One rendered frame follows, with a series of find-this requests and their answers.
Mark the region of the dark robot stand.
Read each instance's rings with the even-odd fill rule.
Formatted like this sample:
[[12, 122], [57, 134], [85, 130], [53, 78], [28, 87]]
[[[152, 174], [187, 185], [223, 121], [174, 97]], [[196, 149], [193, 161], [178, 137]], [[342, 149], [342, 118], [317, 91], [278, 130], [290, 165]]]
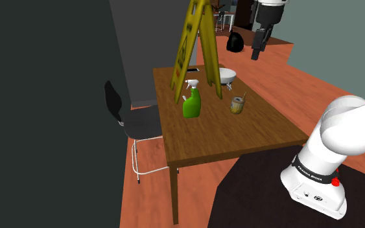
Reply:
[[301, 150], [289, 146], [244, 154], [217, 187], [207, 228], [365, 228], [365, 174], [339, 167], [347, 212], [330, 218], [290, 198], [280, 173]]

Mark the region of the white bowl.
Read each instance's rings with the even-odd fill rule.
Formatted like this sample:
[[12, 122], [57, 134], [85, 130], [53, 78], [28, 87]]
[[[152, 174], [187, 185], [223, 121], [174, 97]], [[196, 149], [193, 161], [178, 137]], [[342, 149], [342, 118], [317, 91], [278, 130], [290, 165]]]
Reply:
[[237, 75], [237, 73], [234, 70], [224, 67], [221, 67], [219, 69], [219, 73], [220, 73], [220, 83], [222, 86], [226, 86], [227, 84], [232, 83], [232, 81], [234, 81]]

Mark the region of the black chair with white legs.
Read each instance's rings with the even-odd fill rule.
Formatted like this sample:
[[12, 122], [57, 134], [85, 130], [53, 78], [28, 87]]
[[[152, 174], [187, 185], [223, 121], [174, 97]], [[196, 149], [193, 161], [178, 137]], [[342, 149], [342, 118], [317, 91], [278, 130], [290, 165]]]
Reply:
[[124, 128], [125, 134], [134, 140], [132, 144], [131, 159], [132, 169], [137, 176], [137, 182], [140, 183], [140, 176], [142, 175], [169, 168], [168, 166], [165, 166], [148, 172], [139, 172], [138, 167], [137, 143], [163, 137], [158, 105], [149, 106], [147, 108], [131, 109], [122, 119], [120, 116], [122, 99], [109, 80], [107, 80], [104, 85], [104, 98], [109, 112], [116, 118], [119, 125]]

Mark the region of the green spray bottle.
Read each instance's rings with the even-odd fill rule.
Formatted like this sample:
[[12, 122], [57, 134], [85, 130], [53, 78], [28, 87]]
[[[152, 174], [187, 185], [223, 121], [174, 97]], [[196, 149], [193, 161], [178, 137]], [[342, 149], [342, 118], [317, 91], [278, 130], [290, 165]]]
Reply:
[[186, 80], [188, 83], [187, 89], [191, 88], [191, 96], [186, 98], [186, 96], [182, 96], [184, 99], [183, 102], [183, 116], [187, 119], [196, 118], [200, 115], [201, 109], [201, 97], [198, 91], [197, 85], [199, 83], [198, 80]]

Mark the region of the yellow folding floor sign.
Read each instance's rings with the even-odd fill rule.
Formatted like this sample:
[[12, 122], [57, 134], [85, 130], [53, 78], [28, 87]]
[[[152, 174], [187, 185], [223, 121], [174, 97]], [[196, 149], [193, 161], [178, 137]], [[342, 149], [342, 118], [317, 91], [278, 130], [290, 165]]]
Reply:
[[209, 86], [215, 86], [217, 96], [222, 98], [211, 2], [210, 0], [190, 0], [170, 83], [170, 88], [175, 91], [175, 103], [178, 103], [180, 99], [187, 68], [197, 38], [200, 38], [207, 83]]

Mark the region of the brown wooden table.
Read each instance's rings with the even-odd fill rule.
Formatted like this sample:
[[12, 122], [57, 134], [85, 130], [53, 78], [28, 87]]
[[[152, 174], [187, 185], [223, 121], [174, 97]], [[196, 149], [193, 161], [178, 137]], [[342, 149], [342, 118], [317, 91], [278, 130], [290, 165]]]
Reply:
[[[192, 119], [183, 117], [181, 102], [174, 102], [175, 91], [170, 88], [173, 69], [162, 67], [152, 70], [169, 167], [174, 224], [178, 224], [178, 168], [303, 145], [309, 138], [239, 78], [234, 79], [231, 91], [222, 88], [222, 98], [219, 98], [214, 87], [207, 84], [204, 66], [197, 68], [199, 72], [187, 74], [188, 79], [200, 81], [201, 113]], [[245, 92], [243, 111], [238, 115], [232, 114], [232, 98], [241, 97]]]

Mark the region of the white framed table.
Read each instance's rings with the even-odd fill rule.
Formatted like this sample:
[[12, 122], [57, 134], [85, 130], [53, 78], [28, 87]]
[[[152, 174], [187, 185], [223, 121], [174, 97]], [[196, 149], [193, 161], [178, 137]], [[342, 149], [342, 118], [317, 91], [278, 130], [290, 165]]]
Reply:
[[229, 25], [229, 31], [232, 31], [235, 13], [234, 12], [214, 12], [215, 18], [215, 32], [223, 31], [226, 24]]

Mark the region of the black bag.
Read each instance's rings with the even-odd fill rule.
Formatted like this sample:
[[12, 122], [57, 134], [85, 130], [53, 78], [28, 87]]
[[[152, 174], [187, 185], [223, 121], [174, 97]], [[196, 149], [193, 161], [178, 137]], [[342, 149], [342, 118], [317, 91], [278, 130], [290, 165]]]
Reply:
[[241, 52], [244, 48], [244, 40], [238, 32], [231, 31], [226, 50], [230, 52]]

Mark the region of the yellow cup with spoon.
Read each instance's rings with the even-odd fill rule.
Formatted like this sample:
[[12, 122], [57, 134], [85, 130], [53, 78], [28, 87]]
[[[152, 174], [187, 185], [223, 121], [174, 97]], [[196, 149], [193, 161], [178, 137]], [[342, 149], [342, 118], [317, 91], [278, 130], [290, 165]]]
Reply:
[[246, 102], [246, 94], [247, 92], [245, 92], [241, 97], [235, 96], [232, 98], [230, 106], [230, 111], [232, 114], [238, 115], [243, 111], [243, 107]]

